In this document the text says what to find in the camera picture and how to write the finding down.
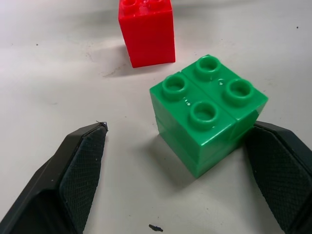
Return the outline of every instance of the white table surface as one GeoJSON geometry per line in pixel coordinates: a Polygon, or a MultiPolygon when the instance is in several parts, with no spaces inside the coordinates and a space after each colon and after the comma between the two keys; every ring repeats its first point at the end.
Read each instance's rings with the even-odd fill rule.
{"type": "Polygon", "coordinates": [[[0,2],[0,218],[68,133],[106,121],[85,234],[283,233],[242,149],[190,175],[158,135],[149,88],[209,53],[270,98],[259,120],[312,148],[312,1],[175,0],[176,63],[139,69],[117,5],[0,2]]]}

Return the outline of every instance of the lego duplo brick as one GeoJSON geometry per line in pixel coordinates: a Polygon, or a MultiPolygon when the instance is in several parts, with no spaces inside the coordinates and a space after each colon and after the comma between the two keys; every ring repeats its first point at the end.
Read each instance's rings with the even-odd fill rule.
{"type": "Polygon", "coordinates": [[[175,62],[170,0],[120,0],[118,21],[133,67],[175,62]]]}
{"type": "Polygon", "coordinates": [[[240,144],[268,100],[209,55],[150,93],[161,136],[195,177],[240,144]]]}

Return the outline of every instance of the debris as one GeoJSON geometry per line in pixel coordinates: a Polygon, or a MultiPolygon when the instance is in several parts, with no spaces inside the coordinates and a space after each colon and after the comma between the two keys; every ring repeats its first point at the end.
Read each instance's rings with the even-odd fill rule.
{"type": "Polygon", "coordinates": [[[148,226],[155,232],[163,232],[164,231],[164,230],[162,230],[162,228],[157,227],[157,226],[153,226],[152,224],[150,224],[148,226]]]}

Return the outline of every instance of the green building block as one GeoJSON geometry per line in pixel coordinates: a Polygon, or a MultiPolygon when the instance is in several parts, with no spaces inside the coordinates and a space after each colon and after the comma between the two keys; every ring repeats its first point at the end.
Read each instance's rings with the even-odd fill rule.
{"type": "Polygon", "coordinates": [[[150,93],[160,135],[195,177],[240,145],[268,100],[209,55],[150,93]]]}

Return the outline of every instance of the red building block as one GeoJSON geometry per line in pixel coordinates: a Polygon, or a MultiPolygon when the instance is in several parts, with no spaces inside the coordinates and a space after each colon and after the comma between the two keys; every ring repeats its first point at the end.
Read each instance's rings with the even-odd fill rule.
{"type": "Polygon", "coordinates": [[[118,20],[133,67],[175,62],[170,0],[120,0],[118,20]]]}

